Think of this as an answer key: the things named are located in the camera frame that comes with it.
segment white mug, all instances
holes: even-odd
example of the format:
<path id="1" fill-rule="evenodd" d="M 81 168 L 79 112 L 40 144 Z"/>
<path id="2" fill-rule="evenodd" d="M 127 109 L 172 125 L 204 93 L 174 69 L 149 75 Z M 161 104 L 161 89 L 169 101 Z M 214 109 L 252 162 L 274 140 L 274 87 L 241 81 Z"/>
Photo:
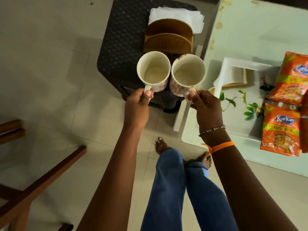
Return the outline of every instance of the white mug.
<path id="1" fill-rule="evenodd" d="M 144 54 L 137 64 L 137 74 L 145 85 L 145 92 L 150 89 L 154 92 L 164 90 L 168 84 L 170 70 L 168 57 L 158 51 Z"/>
<path id="2" fill-rule="evenodd" d="M 174 61 L 171 67 L 169 88 L 177 96 L 186 96 L 190 90 L 202 83 L 205 78 L 205 65 L 194 54 L 184 54 Z"/>

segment tray with leaf print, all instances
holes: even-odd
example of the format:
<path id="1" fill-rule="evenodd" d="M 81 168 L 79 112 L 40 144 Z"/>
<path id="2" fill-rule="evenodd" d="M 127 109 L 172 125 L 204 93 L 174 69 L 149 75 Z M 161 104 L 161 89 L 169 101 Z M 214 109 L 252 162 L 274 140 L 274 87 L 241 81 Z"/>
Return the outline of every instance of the tray with leaf print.
<path id="1" fill-rule="evenodd" d="M 219 99 L 229 134 L 261 140 L 263 100 L 274 88 L 279 70 L 279 66 L 224 58 L 210 92 L 222 87 Z"/>

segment person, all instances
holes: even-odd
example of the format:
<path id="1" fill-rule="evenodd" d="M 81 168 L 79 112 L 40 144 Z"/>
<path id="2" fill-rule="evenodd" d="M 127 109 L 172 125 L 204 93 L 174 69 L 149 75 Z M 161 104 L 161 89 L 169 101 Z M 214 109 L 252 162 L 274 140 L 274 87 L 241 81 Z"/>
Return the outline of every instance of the person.
<path id="1" fill-rule="evenodd" d="M 148 121 L 149 99 L 153 98 L 153 91 L 143 91 L 138 89 L 127 98 L 122 132 L 77 231 L 127 230 L 137 145 Z M 185 188 L 201 230 L 297 230 L 253 174 L 226 130 L 213 130 L 223 126 L 220 100 L 202 90 L 190 91 L 187 98 L 197 110 L 201 138 L 209 146 L 225 194 L 207 178 L 209 155 L 183 161 L 177 150 L 159 138 L 155 147 L 160 156 L 141 230 L 182 230 Z"/>

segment textured stool top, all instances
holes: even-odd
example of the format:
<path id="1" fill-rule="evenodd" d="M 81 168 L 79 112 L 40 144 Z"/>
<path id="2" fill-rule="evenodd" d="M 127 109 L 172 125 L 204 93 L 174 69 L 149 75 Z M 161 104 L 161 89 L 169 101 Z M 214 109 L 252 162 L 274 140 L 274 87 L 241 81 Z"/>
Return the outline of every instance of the textured stool top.
<path id="1" fill-rule="evenodd" d="M 144 54 L 143 44 L 150 10 L 157 7 L 197 10 L 192 5 L 172 0 L 114 0 L 97 60 L 100 73 L 142 84 L 136 68 Z M 179 55 L 167 56 L 173 63 Z"/>

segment forearm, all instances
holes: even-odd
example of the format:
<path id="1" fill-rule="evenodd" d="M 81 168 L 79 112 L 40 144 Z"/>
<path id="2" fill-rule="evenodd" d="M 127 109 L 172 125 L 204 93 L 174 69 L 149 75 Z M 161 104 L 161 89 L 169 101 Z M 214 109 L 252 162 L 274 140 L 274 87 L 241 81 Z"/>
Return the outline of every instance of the forearm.
<path id="1" fill-rule="evenodd" d="M 204 134 L 203 138 L 210 147 L 230 141 L 225 130 L 211 136 Z M 240 230 L 297 230 L 235 146 L 214 152 L 212 157 Z"/>
<path id="2" fill-rule="evenodd" d="M 78 231 L 127 230 L 140 134 L 134 128 L 122 130 Z"/>

